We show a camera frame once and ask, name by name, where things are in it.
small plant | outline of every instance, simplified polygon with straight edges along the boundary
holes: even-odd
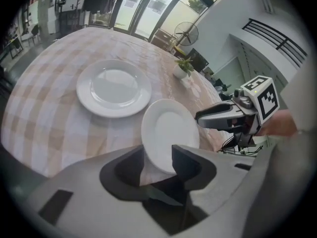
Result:
[[[194,68],[190,63],[191,62],[190,58],[186,60],[184,58],[179,58],[179,60],[176,60],[175,62],[190,77],[191,71],[194,71]]]

checkered tablecloth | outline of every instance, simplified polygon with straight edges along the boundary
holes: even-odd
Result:
[[[76,95],[79,74],[104,59],[128,61],[150,79],[150,103],[169,98],[194,116],[220,97],[200,74],[178,80],[172,76],[175,57],[135,37],[90,27],[58,40],[44,50],[18,80],[5,109],[1,142],[16,159],[52,177],[67,166],[141,141],[146,108],[120,119],[98,117],[86,110]],[[199,128],[200,148],[218,150],[226,132]],[[170,177],[145,157],[141,184]]]

potted plant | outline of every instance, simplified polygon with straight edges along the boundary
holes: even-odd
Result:
[[[179,60],[176,60],[175,62],[177,63],[177,65],[174,67],[173,70],[174,76],[179,79],[182,79],[187,75],[190,77],[191,71],[194,71],[193,66],[190,64],[190,58],[186,60],[184,58],[179,58]]]

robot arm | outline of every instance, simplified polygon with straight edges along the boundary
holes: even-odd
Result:
[[[234,91],[232,100],[214,104],[196,113],[199,126],[233,133],[230,147],[248,147],[262,124],[279,109],[272,78],[257,76]]]

standing fan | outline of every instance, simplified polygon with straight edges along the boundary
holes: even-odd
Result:
[[[198,39],[198,28],[191,22],[182,22],[175,28],[174,36],[177,38],[178,44],[182,46],[190,46]]]

